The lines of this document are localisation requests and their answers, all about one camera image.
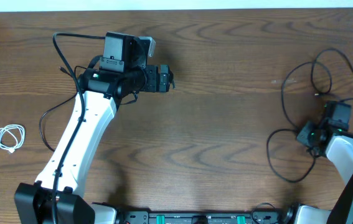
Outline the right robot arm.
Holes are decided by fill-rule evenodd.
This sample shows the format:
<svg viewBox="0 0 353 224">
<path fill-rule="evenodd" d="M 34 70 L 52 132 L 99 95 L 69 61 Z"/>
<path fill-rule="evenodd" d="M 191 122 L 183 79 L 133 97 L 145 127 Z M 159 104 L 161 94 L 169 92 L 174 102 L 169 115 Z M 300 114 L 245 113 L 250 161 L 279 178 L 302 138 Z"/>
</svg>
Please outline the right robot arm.
<svg viewBox="0 0 353 224">
<path fill-rule="evenodd" d="M 307 122 L 296 140 L 308 147 L 315 158 L 325 157 L 345 183 L 331 210 L 300 205 L 294 223 L 353 223 L 353 134 L 349 132 L 351 105 L 328 101 L 317 124 Z"/>
</svg>

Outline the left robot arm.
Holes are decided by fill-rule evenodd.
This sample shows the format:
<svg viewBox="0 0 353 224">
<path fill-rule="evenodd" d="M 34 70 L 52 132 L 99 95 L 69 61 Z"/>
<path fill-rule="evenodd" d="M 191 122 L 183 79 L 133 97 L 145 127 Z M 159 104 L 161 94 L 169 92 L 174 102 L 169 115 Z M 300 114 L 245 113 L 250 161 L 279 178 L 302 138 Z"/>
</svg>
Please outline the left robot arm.
<svg viewBox="0 0 353 224">
<path fill-rule="evenodd" d="M 84 201 L 88 171 L 105 129 L 128 95 L 165 93 L 174 87 L 167 65 L 150 65 L 155 40 L 108 32 L 104 51 L 80 75 L 64 70 L 75 83 L 75 104 L 65 131 L 33 184 L 21 183 L 14 195 L 22 223 L 116 223 L 117 211 Z"/>
</svg>

